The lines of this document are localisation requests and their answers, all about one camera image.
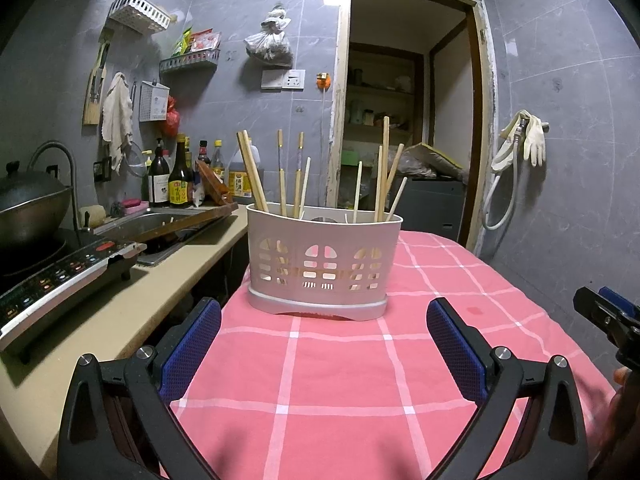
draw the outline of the kitchen sink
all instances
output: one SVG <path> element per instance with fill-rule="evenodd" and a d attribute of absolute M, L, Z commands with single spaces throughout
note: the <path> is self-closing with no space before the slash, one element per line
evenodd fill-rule
<path fill-rule="evenodd" d="M 169 224 L 185 216 L 202 213 L 202 209 L 172 209 L 167 207 L 150 207 L 119 218 L 113 222 L 94 229 L 94 234 L 113 238 L 114 240 L 132 240 L 146 231 Z M 138 263 L 153 267 L 180 249 L 187 240 L 196 235 L 201 229 L 212 225 L 217 220 L 203 222 L 175 232 L 175 237 L 167 242 L 164 239 L 146 242 L 147 248 L 138 255 Z"/>

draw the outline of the beige countertop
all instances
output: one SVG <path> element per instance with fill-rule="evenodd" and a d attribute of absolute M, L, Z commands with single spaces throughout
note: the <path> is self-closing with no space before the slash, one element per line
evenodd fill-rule
<path fill-rule="evenodd" d="M 246 207 L 205 229 L 157 267 L 134 266 L 73 309 L 34 346 L 31 361 L 0 354 L 0 408 L 43 471 L 55 470 L 60 417 L 76 361 L 129 356 L 193 285 L 246 233 Z"/>

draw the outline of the red button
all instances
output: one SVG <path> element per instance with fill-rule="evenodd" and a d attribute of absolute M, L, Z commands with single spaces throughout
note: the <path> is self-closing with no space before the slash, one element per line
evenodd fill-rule
<path fill-rule="evenodd" d="M 103 251 L 105 249 L 108 249 L 109 247 L 113 247 L 115 244 L 116 244 L 116 242 L 105 242 L 101 246 L 96 247 L 95 250 L 96 251 Z"/>

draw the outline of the metal screw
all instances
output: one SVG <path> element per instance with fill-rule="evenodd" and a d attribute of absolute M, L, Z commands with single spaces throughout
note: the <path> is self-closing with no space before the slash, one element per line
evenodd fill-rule
<path fill-rule="evenodd" d="M 151 346 L 143 346 L 136 350 L 136 357 L 138 359 L 149 359 L 154 354 L 154 349 Z"/>
<path fill-rule="evenodd" d="M 559 366 L 560 368 L 566 368 L 568 364 L 566 362 L 566 359 L 561 355 L 557 355 L 556 357 L 554 357 L 554 363 L 556 364 L 556 366 Z"/>
<path fill-rule="evenodd" d="M 506 361 L 507 359 L 511 358 L 511 350 L 509 350 L 505 346 L 498 346 L 498 348 L 495 349 L 495 355 L 498 357 L 498 359 Z"/>
<path fill-rule="evenodd" d="M 80 366 L 87 366 L 92 359 L 92 355 L 91 354 L 82 354 L 79 358 L 78 358 L 78 364 Z"/>

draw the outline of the chopstick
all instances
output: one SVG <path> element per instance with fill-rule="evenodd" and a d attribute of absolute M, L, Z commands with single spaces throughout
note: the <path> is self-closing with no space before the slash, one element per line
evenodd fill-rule
<path fill-rule="evenodd" d="M 362 179 L 362 161 L 358 163 L 358 177 L 356 179 L 356 198 L 353 199 L 353 223 L 358 218 L 358 203 L 360 202 L 360 180 Z"/>
<path fill-rule="evenodd" d="M 382 164 L 380 165 L 381 173 L 378 174 L 378 178 L 382 178 L 380 185 L 380 208 L 378 209 L 378 216 L 376 216 L 376 222 L 382 222 L 382 217 L 385 213 L 386 204 L 386 174 L 388 168 L 389 158 L 389 117 L 385 116 L 382 122 Z"/>
<path fill-rule="evenodd" d="M 278 130 L 278 170 L 280 172 L 280 214 L 287 216 L 287 191 L 282 169 L 282 130 Z"/>
<path fill-rule="evenodd" d="M 396 170 L 398 169 L 398 162 L 400 162 L 400 155 L 402 155 L 402 150 L 404 150 L 404 144 L 399 144 L 393 164 L 391 165 L 391 171 L 389 171 L 389 176 L 386 180 L 386 194 L 389 194 L 389 191 L 391 191 L 391 185 L 393 184 L 394 177 L 396 176 Z"/>
<path fill-rule="evenodd" d="M 300 179 L 302 177 L 302 144 L 305 137 L 304 132 L 298 136 L 298 169 L 296 170 L 296 190 L 293 197 L 293 218 L 298 218 L 300 213 Z"/>
<path fill-rule="evenodd" d="M 382 146 L 378 147 L 378 178 L 376 179 L 376 210 L 373 215 L 373 221 L 378 222 L 380 218 L 380 194 L 382 190 Z"/>
<path fill-rule="evenodd" d="M 305 179 L 302 183 L 302 196 L 300 198 L 300 212 L 298 214 L 298 220 L 302 220 L 302 215 L 305 212 L 305 198 L 306 198 L 306 182 L 309 179 L 309 165 L 311 164 L 311 157 L 306 158 Z"/>
<path fill-rule="evenodd" d="M 394 203 L 391 206 L 391 209 L 389 210 L 389 214 L 386 215 L 385 222 L 389 222 L 389 220 L 391 220 L 391 217 L 396 212 L 396 206 L 398 206 L 398 202 L 400 202 L 400 196 L 402 195 L 402 192 L 404 191 L 404 185 L 405 184 L 406 184 L 406 177 L 404 177 L 402 179 L 402 184 L 400 184 L 400 189 L 398 189 L 398 193 L 396 193 L 396 198 L 394 199 Z"/>
<path fill-rule="evenodd" d="M 240 153 L 242 155 L 242 161 L 249 177 L 249 184 L 251 185 L 251 191 L 254 194 L 255 206 L 261 210 L 268 212 L 267 200 L 264 197 L 264 190 L 258 176 L 258 169 L 255 166 L 254 155 L 251 152 L 251 146 L 249 145 L 249 135 L 246 130 L 236 133 L 238 136 L 238 145 L 240 146 Z"/>

